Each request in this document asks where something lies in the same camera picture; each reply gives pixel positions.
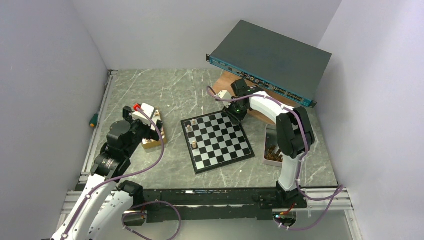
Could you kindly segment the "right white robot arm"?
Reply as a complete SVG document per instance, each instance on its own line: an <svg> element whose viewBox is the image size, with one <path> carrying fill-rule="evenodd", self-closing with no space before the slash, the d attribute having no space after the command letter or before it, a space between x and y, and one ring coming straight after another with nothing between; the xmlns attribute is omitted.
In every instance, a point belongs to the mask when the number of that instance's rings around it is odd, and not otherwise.
<svg viewBox="0 0 424 240"><path fill-rule="evenodd" d="M306 154L315 143L308 113L303 107L286 105L256 86L248 86L243 79L231 85L233 93L221 90L224 112L235 123L240 123L249 111L256 111L276 126L277 145L283 156L281 174L275 194L276 203L287 208L301 193L300 173Z"/></svg>

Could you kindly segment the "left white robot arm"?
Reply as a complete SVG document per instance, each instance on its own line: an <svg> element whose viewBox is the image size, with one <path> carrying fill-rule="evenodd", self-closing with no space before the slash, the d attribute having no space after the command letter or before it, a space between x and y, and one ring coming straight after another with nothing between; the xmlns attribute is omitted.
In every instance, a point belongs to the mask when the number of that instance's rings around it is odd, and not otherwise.
<svg viewBox="0 0 424 240"><path fill-rule="evenodd" d="M100 154L95 158L84 190L53 240L99 240L113 220L145 203L143 187L121 181L131 156L148 140L163 143L159 111L147 104L125 106L122 120L114 122Z"/></svg>

